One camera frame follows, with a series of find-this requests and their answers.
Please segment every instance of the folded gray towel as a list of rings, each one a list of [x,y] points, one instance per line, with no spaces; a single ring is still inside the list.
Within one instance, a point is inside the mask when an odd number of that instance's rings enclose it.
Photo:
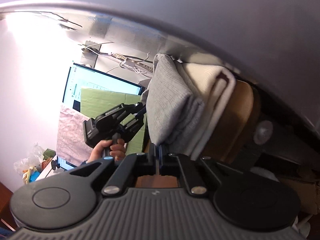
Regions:
[[[153,77],[141,100],[147,104],[151,141],[168,145],[169,151],[181,152],[194,132],[204,102],[179,62],[165,54],[153,60]]]

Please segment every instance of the green folded cloth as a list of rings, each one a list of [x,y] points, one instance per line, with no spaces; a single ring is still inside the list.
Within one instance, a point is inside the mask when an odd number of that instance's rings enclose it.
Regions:
[[[113,91],[81,88],[81,107],[80,112],[88,117],[96,118],[105,111],[119,105],[131,105],[140,102],[140,96],[124,94]],[[134,116],[130,114],[122,124],[131,120]],[[144,123],[146,124],[147,115],[144,116]],[[133,137],[127,146],[126,154],[141,152],[143,147],[143,138],[145,132],[145,124],[140,131]]]

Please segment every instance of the monitor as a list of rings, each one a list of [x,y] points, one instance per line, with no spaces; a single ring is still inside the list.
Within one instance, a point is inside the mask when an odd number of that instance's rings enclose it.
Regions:
[[[74,63],[67,78],[63,103],[80,112],[81,87],[141,95],[144,87],[104,72]]]

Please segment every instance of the ribbed gray fabric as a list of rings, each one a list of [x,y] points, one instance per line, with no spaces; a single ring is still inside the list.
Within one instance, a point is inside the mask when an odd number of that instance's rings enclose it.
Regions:
[[[204,109],[204,102],[179,62],[157,54],[153,77],[141,100],[147,103],[151,141],[166,143],[169,151],[180,152],[194,132]]]

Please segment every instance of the human hand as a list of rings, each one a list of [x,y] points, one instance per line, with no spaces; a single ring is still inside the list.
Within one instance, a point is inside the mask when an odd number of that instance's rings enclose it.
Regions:
[[[110,146],[110,155],[114,157],[115,161],[120,161],[125,157],[124,140],[118,139],[118,144],[112,144],[112,140],[100,141],[92,150],[89,160],[87,163],[102,158],[103,149]]]

